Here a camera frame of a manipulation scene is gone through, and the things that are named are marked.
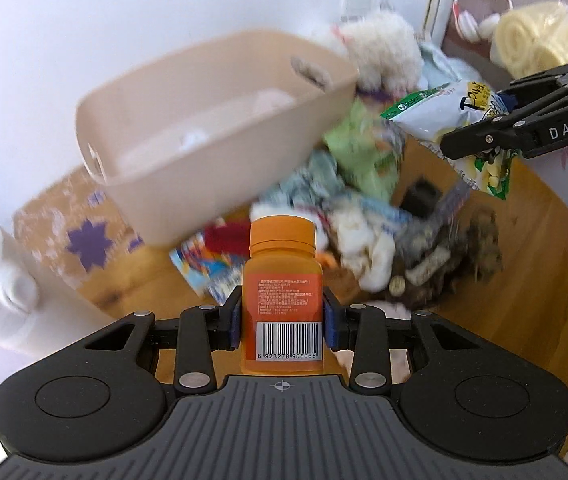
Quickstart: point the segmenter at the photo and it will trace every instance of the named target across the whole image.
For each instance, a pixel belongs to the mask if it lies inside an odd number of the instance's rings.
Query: white stuffed animal
[[[397,12],[318,31],[313,39],[350,59],[359,69],[357,86],[365,92],[384,89],[394,100],[419,90],[424,66],[413,27]]]

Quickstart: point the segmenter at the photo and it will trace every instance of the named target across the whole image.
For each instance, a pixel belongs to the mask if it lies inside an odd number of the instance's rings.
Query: beige plastic bin
[[[77,139],[132,227],[167,245],[302,164],[349,111],[356,81],[350,62],[320,46],[249,30],[92,92],[77,110]]]

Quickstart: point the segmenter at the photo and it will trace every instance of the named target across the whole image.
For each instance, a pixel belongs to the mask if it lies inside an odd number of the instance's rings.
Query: white bottle
[[[112,321],[0,228],[0,346],[41,359]]]

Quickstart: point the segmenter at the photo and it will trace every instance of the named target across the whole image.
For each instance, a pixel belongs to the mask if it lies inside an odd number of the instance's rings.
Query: wooden table top
[[[456,174],[414,141],[407,146],[394,203],[420,175],[448,189]],[[568,208],[524,164],[515,160],[506,201],[480,192],[461,210],[495,209],[504,271],[487,283],[462,282],[438,314],[551,371],[568,386]],[[144,247],[94,272],[80,292],[114,317],[151,310],[158,319],[211,303],[199,298],[171,263],[167,249]],[[344,373],[325,352],[326,373]],[[172,382],[174,351],[162,352],[157,377]],[[239,352],[214,352],[218,383],[238,374]]]

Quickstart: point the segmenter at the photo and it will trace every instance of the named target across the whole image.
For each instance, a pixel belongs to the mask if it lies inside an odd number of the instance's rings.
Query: orange label
[[[247,359],[321,360],[321,276],[252,274],[243,287]]]

